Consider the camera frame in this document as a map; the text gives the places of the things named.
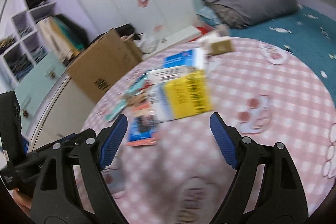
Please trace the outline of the blue orange packet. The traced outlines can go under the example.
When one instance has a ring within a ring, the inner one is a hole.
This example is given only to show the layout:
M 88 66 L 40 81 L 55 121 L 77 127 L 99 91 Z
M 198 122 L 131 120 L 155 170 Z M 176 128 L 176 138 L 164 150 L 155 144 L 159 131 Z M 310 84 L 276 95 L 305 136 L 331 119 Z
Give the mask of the blue orange packet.
M 151 146 L 157 143 L 157 125 L 155 111 L 150 103 L 142 103 L 133 109 L 133 120 L 130 124 L 127 146 Z

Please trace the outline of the yellow white paper box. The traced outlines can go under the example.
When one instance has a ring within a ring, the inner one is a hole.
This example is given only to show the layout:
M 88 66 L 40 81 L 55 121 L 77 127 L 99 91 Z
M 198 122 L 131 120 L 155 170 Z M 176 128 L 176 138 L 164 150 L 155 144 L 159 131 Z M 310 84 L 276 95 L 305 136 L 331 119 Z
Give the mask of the yellow white paper box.
M 167 122 L 213 109 L 207 77 L 197 69 L 185 76 L 155 84 L 148 92 L 157 122 Z

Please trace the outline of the blue white medicine box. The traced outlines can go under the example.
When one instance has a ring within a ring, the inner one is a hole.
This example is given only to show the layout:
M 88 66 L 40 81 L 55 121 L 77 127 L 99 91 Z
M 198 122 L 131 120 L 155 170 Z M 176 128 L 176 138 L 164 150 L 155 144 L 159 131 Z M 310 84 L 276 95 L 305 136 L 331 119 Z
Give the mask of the blue white medicine box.
M 172 68 L 179 66 L 193 67 L 196 69 L 204 69 L 206 54 L 202 48 L 194 48 L 192 50 L 177 53 L 166 57 L 163 61 L 163 68 Z

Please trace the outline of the teal drawer front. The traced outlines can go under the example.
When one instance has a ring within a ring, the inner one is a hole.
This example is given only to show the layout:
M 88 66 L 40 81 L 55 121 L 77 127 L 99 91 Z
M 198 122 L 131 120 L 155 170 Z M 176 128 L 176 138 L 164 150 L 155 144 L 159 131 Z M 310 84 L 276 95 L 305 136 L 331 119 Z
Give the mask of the teal drawer front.
M 48 53 L 15 88 L 22 119 L 32 119 L 66 67 L 53 52 Z

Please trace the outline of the tall brown cardboard box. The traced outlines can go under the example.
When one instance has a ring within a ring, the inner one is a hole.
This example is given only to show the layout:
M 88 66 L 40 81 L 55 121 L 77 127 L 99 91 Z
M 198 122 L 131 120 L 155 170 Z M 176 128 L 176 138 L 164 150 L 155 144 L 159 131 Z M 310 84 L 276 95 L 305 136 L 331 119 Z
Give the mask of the tall brown cardboard box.
M 142 61 L 133 38 L 121 38 L 111 29 L 68 66 L 67 73 L 88 98 L 97 103 L 124 75 Z

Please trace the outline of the small brown white carton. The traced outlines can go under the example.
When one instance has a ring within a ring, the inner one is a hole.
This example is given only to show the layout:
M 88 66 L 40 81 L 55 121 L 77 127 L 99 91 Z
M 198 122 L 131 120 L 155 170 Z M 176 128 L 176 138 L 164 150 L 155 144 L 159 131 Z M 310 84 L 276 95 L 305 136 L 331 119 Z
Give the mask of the small brown white carton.
M 215 56 L 234 51 L 232 38 L 221 36 L 218 32 L 210 32 L 202 37 L 203 49 L 208 55 Z

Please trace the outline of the red white low platform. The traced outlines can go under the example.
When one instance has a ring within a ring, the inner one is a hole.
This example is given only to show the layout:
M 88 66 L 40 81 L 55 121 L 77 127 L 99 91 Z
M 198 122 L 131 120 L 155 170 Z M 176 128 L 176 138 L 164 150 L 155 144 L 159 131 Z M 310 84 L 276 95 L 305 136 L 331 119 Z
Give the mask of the red white low platform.
M 183 30 L 180 30 L 176 33 L 173 33 L 167 37 L 165 37 L 164 39 L 160 40 L 157 44 L 157 46 L 155 47 L 155 50 L 151 53 L 147 53 L 147 54 L 143 54 L 142 56 L 142 60 L 145 61 L 146 59 L 155 56 L 171 47 L 175 47 L 181 44 L 185 44 L 188 42 L 192 42 L 198 38 L 200 38 L 201 36 L 203 36 L 204 34 L 206 34 L 207 32 L 211 32 L 213 31 L 214 28 L 211 26 L 208 26 L 206 24 L 202 25 L 202 26 L 188 26 L 186 28 L 184 28 Z

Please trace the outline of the hanging clothes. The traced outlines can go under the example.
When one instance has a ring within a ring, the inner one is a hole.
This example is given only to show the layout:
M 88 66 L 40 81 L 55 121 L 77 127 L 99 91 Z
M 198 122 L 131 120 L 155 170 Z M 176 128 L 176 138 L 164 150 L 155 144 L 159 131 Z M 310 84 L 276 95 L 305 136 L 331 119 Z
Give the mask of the hanging clothes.
M 88 47 L 86 31 L 62 14 L 39 20 L 37 28 L 47 47 L 65 65 Z

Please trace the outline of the purple open shelf unit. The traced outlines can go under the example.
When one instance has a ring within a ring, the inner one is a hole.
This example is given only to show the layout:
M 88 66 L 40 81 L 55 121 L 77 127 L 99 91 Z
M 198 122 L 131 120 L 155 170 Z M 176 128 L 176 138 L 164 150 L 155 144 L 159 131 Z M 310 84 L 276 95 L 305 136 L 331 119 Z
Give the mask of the purple open shelf unit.
M 8 90 L 14 90 L 33 67 L 51 52 L 37 28 L 37 22 L 55 5 L 49 0 L 3 1 L 1 23 L 5 30 L 1 41 L 9 45 L 1 50 L 1 77 Z

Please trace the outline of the grey folded quilt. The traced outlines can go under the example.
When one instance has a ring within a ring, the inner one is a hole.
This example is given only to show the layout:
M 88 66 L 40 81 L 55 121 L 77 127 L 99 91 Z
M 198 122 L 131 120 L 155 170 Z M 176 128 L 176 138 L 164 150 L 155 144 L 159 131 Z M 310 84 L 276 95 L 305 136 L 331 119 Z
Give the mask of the grey folded quilt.
M 229 28 L 244 29 L 294 14 L 297 0 L 202 0 Z

